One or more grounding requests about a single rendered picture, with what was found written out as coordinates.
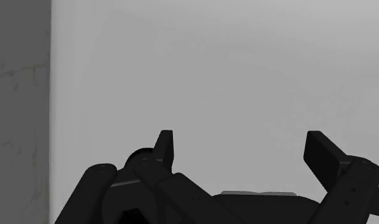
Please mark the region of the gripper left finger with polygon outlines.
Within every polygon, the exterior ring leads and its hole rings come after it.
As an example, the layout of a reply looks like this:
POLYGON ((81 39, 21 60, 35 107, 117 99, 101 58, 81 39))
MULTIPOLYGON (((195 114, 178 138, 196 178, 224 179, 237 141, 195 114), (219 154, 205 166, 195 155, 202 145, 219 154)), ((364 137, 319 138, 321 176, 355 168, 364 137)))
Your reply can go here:
POLYGON ((82 175, 54 224, 245 224, 181 173, 172 173, 174 140, 162 130, 153 148, 124 168, 96 164, 82 175))

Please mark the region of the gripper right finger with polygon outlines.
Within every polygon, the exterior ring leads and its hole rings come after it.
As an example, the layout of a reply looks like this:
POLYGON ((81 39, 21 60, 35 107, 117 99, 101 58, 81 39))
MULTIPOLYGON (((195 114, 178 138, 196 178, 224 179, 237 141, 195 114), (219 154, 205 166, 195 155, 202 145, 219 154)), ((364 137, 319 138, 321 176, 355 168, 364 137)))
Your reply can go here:
POLYGON ((379 166, 345 154, 319 130, 307 132, 303 159, 327 191, 307 224, 367 224, 379 216, 379 166))

